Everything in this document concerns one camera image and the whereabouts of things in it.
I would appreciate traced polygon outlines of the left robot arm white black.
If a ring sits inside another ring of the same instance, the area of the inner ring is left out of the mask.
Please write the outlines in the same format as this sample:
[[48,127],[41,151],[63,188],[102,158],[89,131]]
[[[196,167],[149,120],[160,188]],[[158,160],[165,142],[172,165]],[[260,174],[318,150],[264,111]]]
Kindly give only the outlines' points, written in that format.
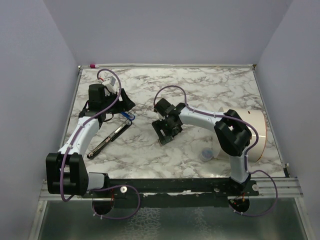
[[78,115],[76,128],[69,140],[58,152],[49,153],[45,159],[50,194],[83,196],[93,190],[103,198],[110,193],[107,175],[88,172],[84,156],[92,138],[106,122],[106,115],[128,112],[134,106],[123,88],[116,92],[102,83],[89,86],[88,100]]

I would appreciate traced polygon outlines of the blue stapler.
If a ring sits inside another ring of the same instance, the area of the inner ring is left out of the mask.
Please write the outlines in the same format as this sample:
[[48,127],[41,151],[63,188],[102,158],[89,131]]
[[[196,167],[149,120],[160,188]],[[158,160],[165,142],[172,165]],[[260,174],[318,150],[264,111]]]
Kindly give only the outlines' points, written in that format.
[[120,114],[130,121],[133,121],[136,118],[136,116],[129,111],[124,111],[124,112],[121,112]]

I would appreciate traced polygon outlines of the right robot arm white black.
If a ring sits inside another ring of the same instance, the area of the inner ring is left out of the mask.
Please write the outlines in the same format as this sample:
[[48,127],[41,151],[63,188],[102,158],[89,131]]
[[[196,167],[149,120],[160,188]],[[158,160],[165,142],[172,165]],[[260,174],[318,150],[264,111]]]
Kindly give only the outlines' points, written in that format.
[[235,110],[227,112],[209,112],[191,108],[185,103],[173,105],[166,99],[160,99],[154,105],[159,119],[151,125],[163,146],[178,135],[182,125],[200,127],[216,134],[220,148],[228,155],[231,167],[229,189],[240,196],[248,189],[250,174],[246,169],[248,160],[245,150],[250,144],[252,133]]

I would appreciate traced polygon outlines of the black stapler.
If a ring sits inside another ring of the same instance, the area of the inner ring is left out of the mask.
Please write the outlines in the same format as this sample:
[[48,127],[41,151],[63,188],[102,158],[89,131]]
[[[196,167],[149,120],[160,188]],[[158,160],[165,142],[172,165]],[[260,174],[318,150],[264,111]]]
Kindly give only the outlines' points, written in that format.
[[122,133],[124,133],[130,126],[132,121],[127,119],[109,136],[107,136],[97,147],[87,154],[88,159],[94,159],[109,143],[114,142]]

